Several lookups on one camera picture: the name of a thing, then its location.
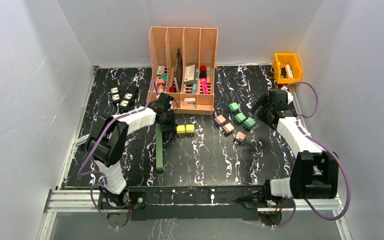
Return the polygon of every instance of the black marble table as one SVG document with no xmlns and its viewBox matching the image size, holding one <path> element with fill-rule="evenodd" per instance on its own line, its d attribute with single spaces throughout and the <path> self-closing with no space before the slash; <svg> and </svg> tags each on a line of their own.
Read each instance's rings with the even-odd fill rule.
<svg viewBox="0 0 384 240">
<path fill-rule="evenodd" d="M 98 115 L 115 114 L 109 102 L 111 83 L 137 85 L 138 105 L 146 102 L 151 68 L 107 68 L 95 73 L 79 137 L 90 132 Z M 214 114 L 177 114 L 177 124 L 194 124 L 193 137 L 163 138 L 164 172 L 156 171 L 155 126 L 142 128 L 128 136 L 121 167 L 128 186 L 249 186 L 263 185 L 266 179 L 290 176 L 295 158 L 285 140 L 260 121 L 250 131 L 233 124 L 235 132 L 246 134 L 243 145 L 233 143 L 234 134 L 224 136 L 213 119 L 223 114 L 227 122 L 232 114 L 227 105 L 236 102 L 249 116 L 252 104 L 265 92 L 275 89 L 270 65 L 218 66 L 215 73 Z M 74 155 L 63 189 L 90 188 L 95 176 L 77 177 L 87 152 L 80 147 Z M 85 171 L 98 170 L 90 163 Z"/>
</svg>

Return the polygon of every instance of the green bar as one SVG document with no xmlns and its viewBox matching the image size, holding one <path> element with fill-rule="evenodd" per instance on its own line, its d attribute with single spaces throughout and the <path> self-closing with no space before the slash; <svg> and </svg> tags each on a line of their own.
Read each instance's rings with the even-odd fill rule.
<svg viewBox="0 0 384 240">
<path fill-rule="evenodd" d="M 155 126 L 155 155 L 156 155 L 156 170 L 158 172 L 164 172 L 163 163 L 163 132 L 161 126 L 157 123 Z"/>
</svg>

